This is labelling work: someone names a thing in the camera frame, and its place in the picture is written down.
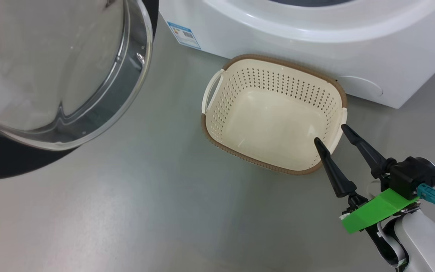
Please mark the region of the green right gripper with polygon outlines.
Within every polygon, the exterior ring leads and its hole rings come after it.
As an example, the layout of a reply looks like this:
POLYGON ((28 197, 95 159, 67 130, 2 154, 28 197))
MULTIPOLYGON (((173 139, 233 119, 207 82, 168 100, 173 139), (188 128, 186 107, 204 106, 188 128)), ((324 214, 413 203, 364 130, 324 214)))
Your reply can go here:
MULTIPOLYGON (((341 129, 350 144, 357 147, 361 155, 364 157, 364 160, 371 169, 371 175, 375 179, 378 179, 385 174, 383 169, 383 166, 386 163, 385 157, 376 151, 347 124, 342 124, 341 129)), ((314 138, 314 145, 336 197, 343 198, 355 193, 357 186, 346 178, 343 172, 339 169, 331 158, 331 153, 321 139, 318 137, 314 138)), ((359 206, 356 210, 346 212, 345 215, 342 215, 341 221, 346 231, 352 234, 389 218, 417 201, 418 196, 411 200, 407 200, 392 188, 388 188, 372 200, 359 206)))

